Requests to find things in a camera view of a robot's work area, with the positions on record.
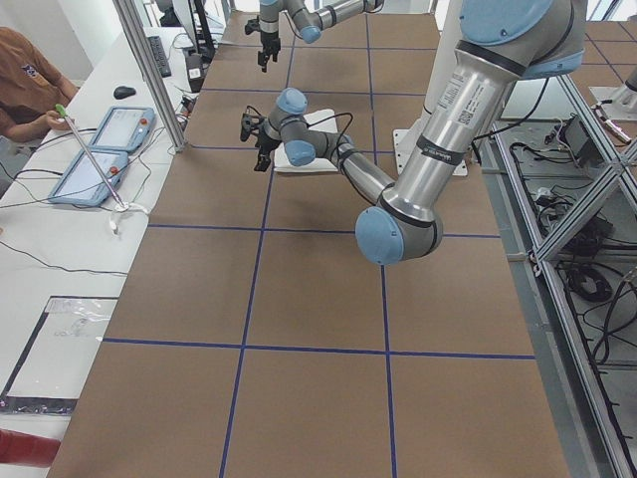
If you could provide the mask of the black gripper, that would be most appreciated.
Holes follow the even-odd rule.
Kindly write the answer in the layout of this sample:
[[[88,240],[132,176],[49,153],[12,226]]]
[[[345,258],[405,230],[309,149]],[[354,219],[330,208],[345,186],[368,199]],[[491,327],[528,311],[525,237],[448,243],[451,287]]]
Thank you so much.
[[[272,153],[280,146],[280,135],[275,129],[259,129],[255,147],[258,149],[255,171],[267,171],[272,164]]]
[[[263,73],[268,72],[268,63],[270,60],[278,62],[279,52],[281,51],[281,39],[279,32],[261,32],[260,40],[262,50],[258,52],[258,65]]]

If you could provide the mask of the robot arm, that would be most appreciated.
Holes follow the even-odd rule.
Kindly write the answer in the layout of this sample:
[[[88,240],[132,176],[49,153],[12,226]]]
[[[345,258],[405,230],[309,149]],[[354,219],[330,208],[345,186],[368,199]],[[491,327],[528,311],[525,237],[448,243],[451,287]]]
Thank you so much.
[[[278,61],[281,51],[279,35],[279,17],[286,13],[293,32],[311,44],[317,41],[321,33],[361,13],[377,13],[384,6],[383,0],[344,0],[335,1],[311,12],[304,1],[297,0],[264,0],[259,2],[259,15],[245,25],[245,34],[258,31],[262,49],[258,52],[258,65],[266,73],[268,62]]]
[[[435,203],[507,88],[580,66],[586,10],[583,1],[463,2],[455,68],[397,178],[368,161],[348,135],[313,130],[307,98],[294,88],[281,91],[269,114],[243,115],[241,136],[256,138],[261,171],[278,147],[294,166],[329,160],[368,202],[355,238],[369,261],[391,265],[426,256],[443,236]]]

